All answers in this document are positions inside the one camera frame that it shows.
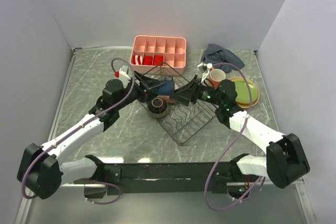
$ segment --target blue cloth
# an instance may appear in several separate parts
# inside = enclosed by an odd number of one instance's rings
[[[204,63],[220,63],[220,62],[228,62],[239,69],[244,66],[244,63],[238,56],[236,56],[233,52],[228,49],[225,49],[216,44],[209,44],[208,48],[204,51],[201,61]],[[229,73],[232,70],[232,67],[221,65],[216,68],[222,69],[224,72]]]

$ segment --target plate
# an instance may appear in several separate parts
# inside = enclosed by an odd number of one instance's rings
[[[239,103],[238,105],[246,105],[247,108],[249,106],[249,95],[248,95],[248,89],[246,87],[246,83],[243,80],[242,77],[232,77],[229,79],[230,81],[233,81],[236,85],[236,91],[237,91],[237,98],[236,102]],[[252,94],[252,102],[253,106],[259,101],[260,98],[260,92],[258,89],[258,86],[253,83],[251,80],[247,79],[247,82],[249,83],[251,94]]]

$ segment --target wall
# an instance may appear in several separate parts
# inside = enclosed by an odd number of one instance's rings
[[[0,0],[0,216],[13,223],[25,147],[47,140],[71,50],[43,0]]]
[[[47,0],[71,47],[131,46],[138,34],[258,49],[285,0]]]
[[[258,51],[283,132],[301,138],[318,223],[335,223],[336,0],[286,0]]]

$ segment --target gray marble surface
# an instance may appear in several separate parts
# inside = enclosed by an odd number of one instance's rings
[[[190,80],[197,73],[197,63],[202,50],[187,52],[187,66],[183,76]],[[242,71],[260,89],[260,101],[251,115],[277,130],[274,114],[252,50],[233,50],[245,66]],[[56,135],[76,124],[87,114],[101,95],[105,83],[114,78],[110,67],[111,59],[129,59],[130,49],[79,50],[75,53],[75,63],[60,110],[60,120]],[[232,70],[227,77],[239,76]],[[120,111],[120,118],[106,132],[94,137],[68,158],[68,161],[93,154],[104,162],[213,162],[221,151],[234,140],[236,132],[227,129],[217,119],[213,119],[199,131],[185,146],[178,146],[171,137],[151,118],[140,103],[134,102]],[[242,153],[262,155],[261,150],[245,137],[223,157],[229,161]]]

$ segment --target pink tray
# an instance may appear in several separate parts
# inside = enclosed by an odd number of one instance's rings
[[[130,64],[133,69],[139,73],[146,73],[151,70],[154,65],[134,65],[132,62],[135,55],[152,56],[153,59],[157,55],[163,56],[163,62],[166,62],[176,70],[173,75],[183,74],[185,68],[185,53],[187,41],[185,38],[178,37],[159,37],[138,35],[134,39],[133,50],[131,54]],[[155,73],[158,68],[153,69],[149,73]]]

